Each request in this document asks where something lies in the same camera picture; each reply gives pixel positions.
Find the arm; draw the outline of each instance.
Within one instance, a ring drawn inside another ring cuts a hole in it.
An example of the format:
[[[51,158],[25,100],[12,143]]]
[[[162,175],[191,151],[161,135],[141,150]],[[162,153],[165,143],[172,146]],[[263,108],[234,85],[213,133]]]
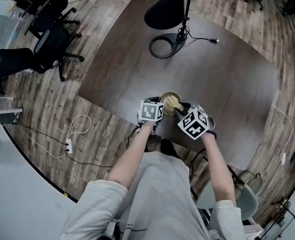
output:
[[[127,189],[130,188],[139,169],[144,149],[149,135],[153,130],[154,123],[155,122],[148,121],[143,124],[129,148],[113,166],[107,177],[108,181],[119,183]]]
[[[201,138],[207,152],[209,176],[216,202],[231,200],[233,205],[236,206],[233,179],[215,137],[210,133],[205,133]]]

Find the wooden floor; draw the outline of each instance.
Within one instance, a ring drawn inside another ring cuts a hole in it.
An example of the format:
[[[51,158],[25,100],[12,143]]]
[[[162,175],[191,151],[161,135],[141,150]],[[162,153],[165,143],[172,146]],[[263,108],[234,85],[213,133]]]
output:
[[[295,166],[289,163],[290,155],[295,150],[295,16],[283,17],[276,1],[263,0],[263,5],[264,11],[260,11],[253,0],[249,3],[244,0],[192,0],[191,11],[230,30],[279,69],[281,88],[276,104],[288,114],[294,127],[292,138],[285,149],[287,162],[283,171],[286,196],[295,184]],[[64,75],[67,81],[64,83],[60,82],[57,68],[43,75],[25,72],[13,75],[7,83],[6,94],[15,97],[16,107],[23,108],[20,117],[22,124],[62,142],[65,142],[73,118],[79,114],[88,115],[92,119],[90,130],[86,134],[74,134],[72,137],[74,158],[81,162],[113,165],[125,150],[124,139],[134,125],[80,98],[76,93],[100,44],[127,4],[121,0],[82,0],[69,6],[77,9],[77,13],[69,19],[81,21],[78,32],[83,35],[71,45],[70,52],[81,54],[85,61],[80,63],[73,59],[65,60]],[[30,33],[26,36],[23,34],[26,25],[26,21],[23,21],[18,36],[12,42],[12,48],[34,48],[37,40]],[[89,122],[84,118],[78,118],[73,129],[84,131],[88,125]],[[82,195],[87,182],[103,179],[109,172],[108,168],[80,165],[67,157],[52,158],[22,134],[17,126],[9,125],[7,128],[32,162],[51,181],[76,199]],[[21,129],[55,156],[63,155],[65,147],[62,144],[22,126]],[[259,209],[254,216],[261,225],[269,217],[270,204],[282,197],[280,154],[290,133],[290,123],[284,115],[271,107],[264,139],[249,166],[252,172],[261,173],[264,180]],[[158,149],[158,141],[152,141],[149,148]],[[189,165],[195,153],[179,146],[176,149]],[[194,162],[192,187],[199,193],[208,179],[207,163],[199,157]]]

